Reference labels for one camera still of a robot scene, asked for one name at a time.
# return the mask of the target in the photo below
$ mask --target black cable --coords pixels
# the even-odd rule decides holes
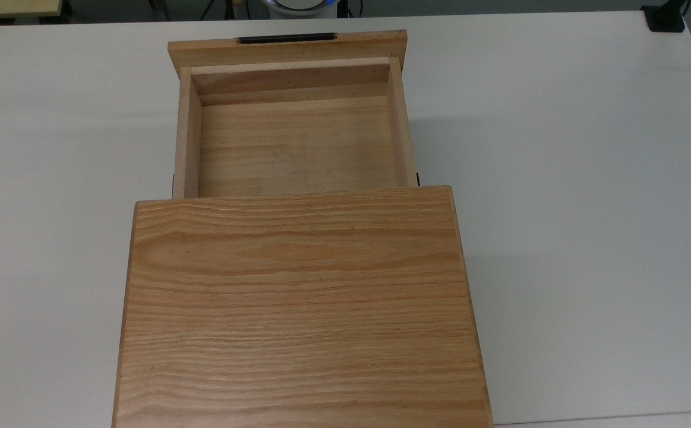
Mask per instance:
[[[203,14],[200,16],[199,21],[202,21],[203,19],[205,19],[205,15],[207,15],[207,12],[210,11],[210,6],[213,5],[213,2],[215,2],[215,0],[210,0],[210,2],[207,4],[207,8],[205,8],[205,11],[203,11]]]
[[[223,20],[224,21],[229,21],[229,20],[234,20],[236,17],[234,16],[234,4],[232,4],[232,0],[226,0],[224,2],[224,12],[223,12]]]
[[[166,21],[171,21],[171,14],[168,13],[168,5],[166,0],[163,0],[163,14],[166,16]]]

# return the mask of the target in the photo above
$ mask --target table surface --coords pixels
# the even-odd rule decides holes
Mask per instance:
[[[691,428],[691,413],[606,417],[601,419],[517,423],[498,426],[499,428]]]
[[[691,411],[691,37],[639,12],[0,27],[0,426],[108,426],[169,40],[405,28],[496,423]]]

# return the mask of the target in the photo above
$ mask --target wood grain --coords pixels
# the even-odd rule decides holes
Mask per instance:
[[[492,426],[449,187],[138,203],[113,426]]]
[[[176,125],[176,162],[171,197],[198,197],[202,105],[190,77],[182,73],[179,87],[179,118]]]
[[[200,197],[399,186],[385,96],[202,109]]]
[[[397,58],[390,59],[387,84],[388,117],[395,156],[395,174],[399,186],[418,186],[417,168],[414,163],[414,147],[408,128],[408,111],[403,93],[403,78]]]
[[[375,95],[385,95],[389,70],[389,59],[383,57],[212,65],[193,67],[191,75],[202,105],[212,105],[217,103],[215,100],[223,100],[222,103],[236,102],[237,95],[247,93],[263,95],[264,92],[277,92],[295,95],[296,90],[306,92],[305,89],[319,87],[354,85],[381,87],[383,92]],[[248,102],[248,98],[250,97],[245,95],[245,102]],[[269,98],[261,97],[256,102],[267,102],[267,99]],[[304,99],[298,96],[288,100]]]
[[[237,39],[190,40],[168,43],[176,73],[182,67],[257,64],[318,59],[379,58],[395,56],[403,66],[406,30],[338,33],[335,40],[295,43],[241,44]]]

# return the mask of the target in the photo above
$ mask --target wooden lid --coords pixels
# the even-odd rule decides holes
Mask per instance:
[[[450,187],[139,202],[113,426],[492,427]]]
[[[273,41],[245,38],[192,40],[168,43],[176,73],[182,67],[201,65],[258,64],[261,62],[312,61],[316,59],[350,59],[406,55],[406,30],[390,32],[335,33],[329,40]]]

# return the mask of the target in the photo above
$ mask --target wooden box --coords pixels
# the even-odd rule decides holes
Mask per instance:
[[[114,428],[492,427],[449,187],[138,203]]]
[[[406,32],[169,43],[174,199],[417,186]]]

